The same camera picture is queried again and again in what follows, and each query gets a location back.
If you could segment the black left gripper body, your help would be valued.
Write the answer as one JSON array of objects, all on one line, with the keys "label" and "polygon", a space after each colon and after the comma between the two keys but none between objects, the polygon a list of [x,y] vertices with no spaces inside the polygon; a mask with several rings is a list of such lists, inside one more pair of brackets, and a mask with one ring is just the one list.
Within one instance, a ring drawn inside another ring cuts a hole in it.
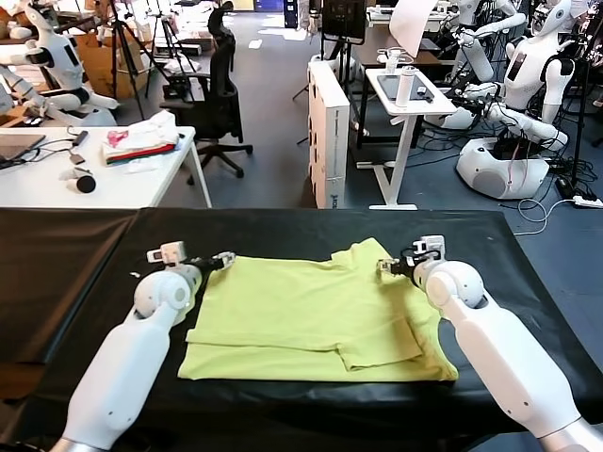
[{"label": "black left gripper body", "polygon": [[196,257],[190,260],[190,263],[197,267],[202,275],[211,273],[212,271],[222,269],[222,259],[219,257],[201,258]]}]

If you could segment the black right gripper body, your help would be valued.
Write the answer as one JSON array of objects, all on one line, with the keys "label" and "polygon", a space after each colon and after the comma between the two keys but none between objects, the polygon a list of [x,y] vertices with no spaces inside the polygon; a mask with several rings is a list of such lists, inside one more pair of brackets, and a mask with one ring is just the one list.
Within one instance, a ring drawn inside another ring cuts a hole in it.
[{"label": "black right gripper body", "polygon": [[401,256],[394,264],[394,274],[407,278],[414,277],[414,271],[419,259],[416,256]]}]

